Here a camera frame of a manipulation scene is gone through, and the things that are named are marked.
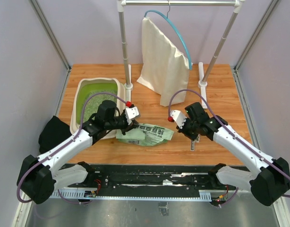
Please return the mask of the piano pattern bag clip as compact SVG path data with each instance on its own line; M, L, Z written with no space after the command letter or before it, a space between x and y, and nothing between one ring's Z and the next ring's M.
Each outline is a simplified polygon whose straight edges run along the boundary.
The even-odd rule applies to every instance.
M198 135L194 140L191 140L190 151L195 151L196 144L200 142L200 135Z

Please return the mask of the green cat litter bag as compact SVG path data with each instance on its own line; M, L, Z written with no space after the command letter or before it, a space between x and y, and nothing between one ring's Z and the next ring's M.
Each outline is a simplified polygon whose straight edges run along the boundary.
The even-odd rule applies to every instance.
M120 142L143 147L157 146L167 143L173 137L174 131L158 125L140 123L135 129L125 135L118 131L116 139Z

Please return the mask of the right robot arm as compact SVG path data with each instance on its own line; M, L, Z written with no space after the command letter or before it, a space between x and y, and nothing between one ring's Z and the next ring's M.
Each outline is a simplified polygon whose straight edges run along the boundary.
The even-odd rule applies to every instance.
M179 110L170 112L169 120L177 125L178 132L191 140L199 135L226 148L247 168L235 169L218 164L209 171L208 184L213 189L231 185L248 191L265 206L272 205L290 190L290 168L283 158L275 159L260 151L238 135L219 116L210 117L199 102L185 108L186 115Z

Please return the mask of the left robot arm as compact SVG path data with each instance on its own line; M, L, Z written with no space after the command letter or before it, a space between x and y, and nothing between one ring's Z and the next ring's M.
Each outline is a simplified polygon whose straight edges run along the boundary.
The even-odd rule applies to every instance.
M24 192L36 204L45 202L54 191L80 183L84 187L99 184L95 170L86 162L62 168L72 157L91 147L113 130L122 134L137 127L139 109L126 103L123 112L116 116L116 103L103 101L97 112L82 123L79 130L53 149L34 157L27 156L22 163L17 180L17 199L24 202L20 193Z

